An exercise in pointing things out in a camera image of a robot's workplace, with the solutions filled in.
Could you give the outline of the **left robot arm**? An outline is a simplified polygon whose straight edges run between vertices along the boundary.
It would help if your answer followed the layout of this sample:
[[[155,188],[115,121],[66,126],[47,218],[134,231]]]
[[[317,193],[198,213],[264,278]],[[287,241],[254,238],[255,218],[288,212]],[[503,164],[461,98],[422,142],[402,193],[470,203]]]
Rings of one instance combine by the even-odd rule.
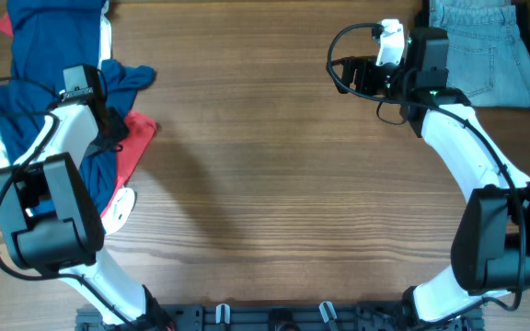
[[[126,134],[106,107],[105,78],[78,64],[63,79],[34,143],[0,168],[0,269],[19,280],[67,283],[98,310],[102,330],[173,330],[168,312],[104,249],[100,215],[78,172],[85,157]]]

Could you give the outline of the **blue t-shirt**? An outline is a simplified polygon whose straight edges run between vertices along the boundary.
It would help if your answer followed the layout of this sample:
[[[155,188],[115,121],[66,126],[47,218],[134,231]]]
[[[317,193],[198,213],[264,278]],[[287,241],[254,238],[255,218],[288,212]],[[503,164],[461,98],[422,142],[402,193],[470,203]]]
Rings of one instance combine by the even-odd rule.
[[[108,8],[105,0],[8,2],[14,79],[0,86],[0,146],[7,163],[16,162],[40,133],[45,121],[41,112],[65,88],[64,68],[82,63],[99,68],[109,92],[107,105],[122,118],[138,92],[154,82],[153,68],[125,67],[102,54]]]

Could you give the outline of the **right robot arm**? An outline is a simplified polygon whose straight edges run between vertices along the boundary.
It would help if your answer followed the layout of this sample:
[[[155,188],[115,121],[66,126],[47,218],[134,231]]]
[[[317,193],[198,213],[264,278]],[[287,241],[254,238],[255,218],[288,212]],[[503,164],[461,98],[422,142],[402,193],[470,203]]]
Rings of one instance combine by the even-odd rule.
[[[449,326],[488,303],[517,310],[530,289],[530,176],[488,136],[466,95],[447,84],[443,29],[406,31],[386,19],[370,30],[378,54],[329,56],[330,78],[342,94],[399,106],[402,122],[442,158],[466,201],[449,266],[404,293],[397,327]]]

